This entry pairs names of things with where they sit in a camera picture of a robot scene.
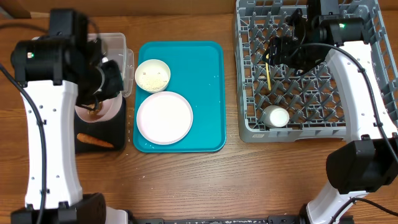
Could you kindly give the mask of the pink bowl with nuts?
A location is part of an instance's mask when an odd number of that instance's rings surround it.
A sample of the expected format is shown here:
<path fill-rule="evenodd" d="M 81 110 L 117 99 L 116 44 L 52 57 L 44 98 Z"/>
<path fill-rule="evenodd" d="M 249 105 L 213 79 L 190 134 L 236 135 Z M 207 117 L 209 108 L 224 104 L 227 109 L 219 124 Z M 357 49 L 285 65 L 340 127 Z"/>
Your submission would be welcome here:
<path fill-rule="evenodd" d="M 123 96 L 122 94 L 119 94 L 117 97 L 99 102 L 97 110 L 90 111 L 88 109 L 75 106 L 75 111 L 78 117 L 87 123 L 108 121 L 117 115 L 121 109 L 122 102 Z"/>

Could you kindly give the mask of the yellow plastic spoon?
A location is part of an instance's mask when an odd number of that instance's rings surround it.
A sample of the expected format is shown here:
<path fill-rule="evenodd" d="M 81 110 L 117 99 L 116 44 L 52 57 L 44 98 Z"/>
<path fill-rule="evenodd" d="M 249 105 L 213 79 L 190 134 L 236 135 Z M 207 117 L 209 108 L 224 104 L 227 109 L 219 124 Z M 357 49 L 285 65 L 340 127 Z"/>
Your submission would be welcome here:
<path fill-rule="evenodd" d="M 266 77 L 267 77 L 267 87 L 268 90 L 272 90 L 272 82 L 271 82 L 271 76 L 270 76 L 270 70 L 269 70 L 269 64 L 266 63 Z"/>

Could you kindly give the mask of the orange carrot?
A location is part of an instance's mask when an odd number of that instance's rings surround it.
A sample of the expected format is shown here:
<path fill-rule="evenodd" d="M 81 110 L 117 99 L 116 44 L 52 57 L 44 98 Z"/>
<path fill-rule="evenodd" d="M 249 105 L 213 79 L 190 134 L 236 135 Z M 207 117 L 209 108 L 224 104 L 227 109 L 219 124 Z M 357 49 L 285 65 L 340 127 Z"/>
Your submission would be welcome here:
<path fill-rule="evenodd" d="M 100 140 L 98 138 L 95 138 L 93 136 L 90 136 L 90 135 L 84 134 L 84 133 L 78 133 L 77 134 L 77 139 L 80 142 L 83 142 L 83 143 L 86 143 L 86 144 L 95 145 L 95 146 L 106 147 L 106 148 L 113 148 L 114 147 L 109 142 L 106 142 L 104 140 Z"/>

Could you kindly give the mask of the white paper cup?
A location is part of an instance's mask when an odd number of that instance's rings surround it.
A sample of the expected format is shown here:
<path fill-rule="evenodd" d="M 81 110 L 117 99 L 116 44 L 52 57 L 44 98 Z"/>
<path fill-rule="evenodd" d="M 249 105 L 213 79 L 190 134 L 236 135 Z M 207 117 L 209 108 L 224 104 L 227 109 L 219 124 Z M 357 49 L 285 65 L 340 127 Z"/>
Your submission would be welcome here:
<path fill-rule="evenodd" d="M 290 120 L 289 112 L 280 106 L 270 105 L 264 112 L 266 117 L 263 123 L 270 128 L 283 128 Z"/>

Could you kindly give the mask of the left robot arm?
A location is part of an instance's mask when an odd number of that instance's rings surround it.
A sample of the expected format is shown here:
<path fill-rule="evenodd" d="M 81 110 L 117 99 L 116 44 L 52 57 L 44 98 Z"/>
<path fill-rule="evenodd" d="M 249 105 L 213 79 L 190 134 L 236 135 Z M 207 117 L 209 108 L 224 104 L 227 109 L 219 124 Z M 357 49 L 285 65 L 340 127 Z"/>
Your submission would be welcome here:
<path fill-rule="evenodd" d="M 29 181 L 13 223 L 132 223 L 131 214 L 84 194 L 75 162 L 75 109 L 95 110 L 115 98 L 123 80 L 114 60 L 103 61 L 101 39 L 88 40 L 89 18 L 52 9 L 47 33 L 17 43 L 7 79 L 19 90 L 27 116 Z"/>

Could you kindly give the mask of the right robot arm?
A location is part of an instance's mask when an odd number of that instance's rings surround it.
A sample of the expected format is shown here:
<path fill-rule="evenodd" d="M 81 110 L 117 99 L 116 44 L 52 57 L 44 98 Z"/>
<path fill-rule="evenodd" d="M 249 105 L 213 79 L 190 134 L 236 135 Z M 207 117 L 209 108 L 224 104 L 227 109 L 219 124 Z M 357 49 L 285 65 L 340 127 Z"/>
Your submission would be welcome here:
<path fill-rule="evenodd" d="M 342 16 L 337 1 L 315 0 L 287 22 L 295 37 L 271 38 L 263 61 L 301 74 L 325 62 L 343 107 L 346 144 L 327 157 L 328 180 L 302 215 L 307 223 L 338 223 L 350 206 L 397 177 L 397 128 L 376 81 L 362 18 Z"/>

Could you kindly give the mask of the clear plastic bin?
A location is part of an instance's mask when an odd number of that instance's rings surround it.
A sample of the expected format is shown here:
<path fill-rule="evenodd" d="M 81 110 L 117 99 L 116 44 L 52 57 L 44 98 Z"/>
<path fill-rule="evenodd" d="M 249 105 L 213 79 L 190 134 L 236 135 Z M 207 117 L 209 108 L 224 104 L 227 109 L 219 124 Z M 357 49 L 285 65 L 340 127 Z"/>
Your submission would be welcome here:
<path fill-rule="evenodd" d="M 11 55 L 14 83 L 26 102 L 76 105 L 78 81 L 89 66 L 114 60 L 129 91 L 132 80 L 127 68 L 132 53 L 122 33 L 88 34 L 86 30 L 53 30 L 34 40 L 16 44 Z"/>

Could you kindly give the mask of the white bowl with crumbs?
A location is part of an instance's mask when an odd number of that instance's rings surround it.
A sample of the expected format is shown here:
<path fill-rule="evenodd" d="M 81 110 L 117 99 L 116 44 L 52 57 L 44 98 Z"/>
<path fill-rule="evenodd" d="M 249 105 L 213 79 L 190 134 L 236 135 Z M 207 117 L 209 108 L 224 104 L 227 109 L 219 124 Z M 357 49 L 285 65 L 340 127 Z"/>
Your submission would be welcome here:
<path fill-rule="evenodd" d="M 142 62 L 136 69 L 134 78 L 136 84 L 148 93 L 164 91 L 170 81 L 171 71 L 169 66 L 157 59 Z"/>

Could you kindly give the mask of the black plastic tray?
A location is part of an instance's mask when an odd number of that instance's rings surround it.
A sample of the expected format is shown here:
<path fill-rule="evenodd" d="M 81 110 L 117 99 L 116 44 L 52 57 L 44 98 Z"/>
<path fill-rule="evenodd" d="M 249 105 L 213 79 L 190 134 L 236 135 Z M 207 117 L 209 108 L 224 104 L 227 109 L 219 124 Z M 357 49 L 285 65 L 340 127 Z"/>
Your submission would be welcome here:
<path fill-rule="evenodd" d="M 126 145 L 126 100 L 123 98 L 121 109 L 115 117 L 108 121 L 87 123 L 81 120 L 75 112 L 74 131 L 77 154 L 123 150 Z M 77 139 L 78 133 L 104 140 L 114 147 L 106 148 L 80 142 Z"/>

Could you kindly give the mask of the white round plate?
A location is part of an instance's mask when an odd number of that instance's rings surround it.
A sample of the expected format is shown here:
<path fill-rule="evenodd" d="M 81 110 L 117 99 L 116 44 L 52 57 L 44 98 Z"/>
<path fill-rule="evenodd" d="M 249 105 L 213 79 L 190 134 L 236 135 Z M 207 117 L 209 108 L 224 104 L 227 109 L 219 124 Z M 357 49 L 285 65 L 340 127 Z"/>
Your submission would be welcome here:
<path fill-rule="evenodd" d="M 162 91 L 147 97 L 139 106 L 137 128 L 144 139 L 158 145 L 182 140 L 193 124 L 193 110 L 178 93 Z"/>

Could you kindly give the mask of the teal serving tray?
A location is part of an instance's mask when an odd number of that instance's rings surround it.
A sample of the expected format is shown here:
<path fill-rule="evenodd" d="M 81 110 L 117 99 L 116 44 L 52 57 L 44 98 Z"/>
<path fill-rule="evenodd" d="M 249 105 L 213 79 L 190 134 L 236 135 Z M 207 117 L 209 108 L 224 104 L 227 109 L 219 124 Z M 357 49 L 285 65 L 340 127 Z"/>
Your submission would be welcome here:
<path fill-rule="evenodd" d="M 133 143 L 141 152 L 216 152 L 226 143 L 224 57 L 213 41 L 148 42 L 139 50 L 138 62 L 157 59 L 171 71 L 167 91 L 182 95 L 193 110 L 188 134 L 170 145 L 153 144 L 135 127 Z"/>

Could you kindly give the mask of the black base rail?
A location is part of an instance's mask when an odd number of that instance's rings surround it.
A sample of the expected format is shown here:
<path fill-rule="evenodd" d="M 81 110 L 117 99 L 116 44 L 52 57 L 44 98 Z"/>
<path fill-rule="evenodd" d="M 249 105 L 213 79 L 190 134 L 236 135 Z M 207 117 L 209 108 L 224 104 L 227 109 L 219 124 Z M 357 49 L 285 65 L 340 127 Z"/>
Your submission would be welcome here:
<path fill-rule="evenodd" d="M 164 220 L 163 218 L 133 218 L 134 224 L 304 224 L 298 215 L 271 215 L 267 218 L 212 218 Z"/>

